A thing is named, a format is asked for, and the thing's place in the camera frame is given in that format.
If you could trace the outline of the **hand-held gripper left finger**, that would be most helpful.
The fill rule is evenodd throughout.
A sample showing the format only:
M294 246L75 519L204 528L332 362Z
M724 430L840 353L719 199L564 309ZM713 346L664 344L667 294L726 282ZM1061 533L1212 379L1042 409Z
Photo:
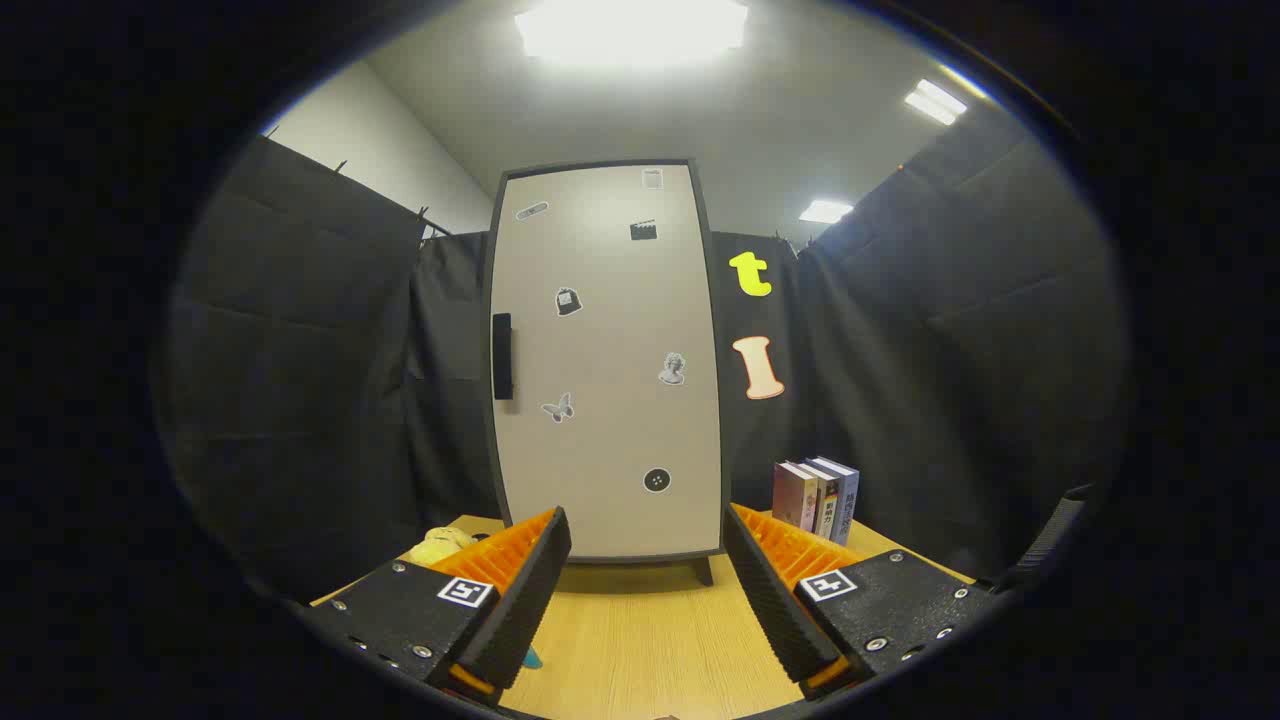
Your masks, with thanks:
M300 620L412 685L497 706L524 667L572 547L556 506L448 557L393 559Z

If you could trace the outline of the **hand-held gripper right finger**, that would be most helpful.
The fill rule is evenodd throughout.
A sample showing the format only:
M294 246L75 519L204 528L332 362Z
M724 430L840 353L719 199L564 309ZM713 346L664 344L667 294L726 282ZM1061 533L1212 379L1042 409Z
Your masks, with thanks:
M916 664L996 606L993 592L906 550L863 556L737 503L722 530L771 650L808 701Z

